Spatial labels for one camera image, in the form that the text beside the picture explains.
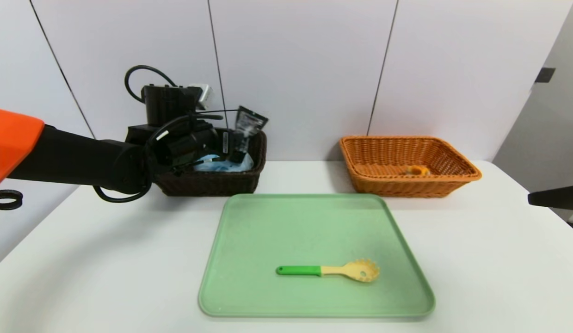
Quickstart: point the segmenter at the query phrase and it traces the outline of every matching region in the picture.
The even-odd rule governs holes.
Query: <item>white wall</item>
[[[147,122],[143,104],[124,88],[126,70],[153,66],[177,85],[209,84],[211,109],[222,110],[221,86],[206,0],[33,0],[56,59],[97,139],[123,141]],[[139,70],[130,86],[166,84]]]
[[[547,84],[535,84],[494,159],[529,191],[573,185],[573,6],[546,61]],[[572,211],[557,210],[567,219]]]
[[[90,136],[27,0],[0,0],[0,108]],[[0,211],[0,261],[76,186],[6,179],[1,188],[21,191],[24,205]]]
[[[571,0],[400,0],[371,135],[433,135],[492,160]]]
[[[270,118],[269,160],[334,160],[366,135],[396,0],[210,0],[228,108]]]

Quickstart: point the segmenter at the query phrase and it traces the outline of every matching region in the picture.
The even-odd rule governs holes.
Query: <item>white table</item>
[[[573,332],[573,230],[488,162],[443,199],[386,198],[437,298],[423,320],[211,318],[227,198],[102,202],[81,187],[0,263],[0,333]],[[340,162],[268,162],[258,193],[353,192]]]

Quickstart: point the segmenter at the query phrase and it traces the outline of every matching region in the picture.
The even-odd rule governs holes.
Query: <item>black ring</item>
[[[12,202],[0,203],[0,210],[13,210],[24,204],[24,195],[15,190],[0,190],[1,199],[11,199]]]

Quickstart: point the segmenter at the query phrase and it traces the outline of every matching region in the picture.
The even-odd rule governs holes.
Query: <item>yellow spoon head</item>
[[[381,271],[377,264],[369,259],[351,261],[343,267],[345,274],[360,282],[373,282],[379,277]]]

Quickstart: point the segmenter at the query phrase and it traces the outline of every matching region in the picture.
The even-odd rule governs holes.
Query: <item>blue cloth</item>
[[[218,155],[207,154],[199,160],[211,160],[213,158],[218,158]],[[196,171],[206,171],[206,172],[219,172],[219,173],[242,173],[243,171],[248,171],[253,168],[253,160],[249,154],[243,159],[243,162],[233,163],[229,160],[223,160],[220,162],[210,161],[204,162],[202,164],[197,164],[194,166]]]

